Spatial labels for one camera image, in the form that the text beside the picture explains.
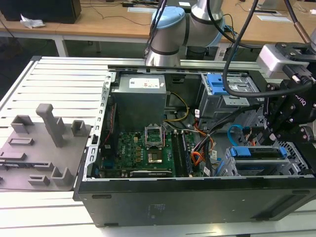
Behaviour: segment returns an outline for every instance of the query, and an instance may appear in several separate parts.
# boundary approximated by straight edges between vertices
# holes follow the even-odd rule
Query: gray plastic tray
[[[63,124],[51,111],[50,104],[39,105],[45,123],[28,116],[12,122],[14,131],[0,149],[0,189],[72,189],[91,126],[81,120]]]

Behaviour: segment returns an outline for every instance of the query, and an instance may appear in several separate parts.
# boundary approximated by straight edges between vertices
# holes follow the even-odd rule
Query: aluminum profile table
[[[82,119],[94,125],[108,65],[144,65],[142,59],[42,57],[31,61],[0,102],[0,147],[17,114],[35,114],[39,103],[52,103],[65,123]],[[182,66],[223,68],[224,62],[182,61]],[[232,63],[234,69],[255,69],[255,63]],[[0,236],[210,237],[251,234],[252,237],[316,236],[316,200],[277,222],[96,228],[73,192],[0,190]]]

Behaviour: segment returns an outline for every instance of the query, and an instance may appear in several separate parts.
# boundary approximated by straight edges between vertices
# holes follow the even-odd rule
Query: table leg
[[[54,39],[59,57],[68,57],[66,42],[63,39]]]
[[[100,41],[95,42],[95,47],[96,47],[97,53],[101,53],[101,42]]]
[[[218,49],[215,55],[215,61],[223,61],[224,56],[226,53],[227,48],[229,47],[230,43],[219,43],[218,44]]]

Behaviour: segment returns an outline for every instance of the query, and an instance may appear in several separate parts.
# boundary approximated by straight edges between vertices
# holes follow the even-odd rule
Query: chip
[[[147,151],[148,163],[162,163],[162,150],[149,149]]]

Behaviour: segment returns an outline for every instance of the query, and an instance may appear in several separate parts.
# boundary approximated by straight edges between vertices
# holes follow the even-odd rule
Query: yellow wire
[[[179,100],[181,100],[183,102],[183,104],[186,106],[187,108],[187,111],[186,111],[186,114],[182,117],[182,118],[175,118],[175,119],[164,119],[163,121],[166,121],[166,122],[179,122],[179,121],[183,121],[187,118],[187,116],[189,115],[189,107],[187,105],[187,103],[180,97],[180,95],[178,95],[177,93],[175,92],[171,92],[171,94],[174,94],[175,96],[177,96],[179,98]]]

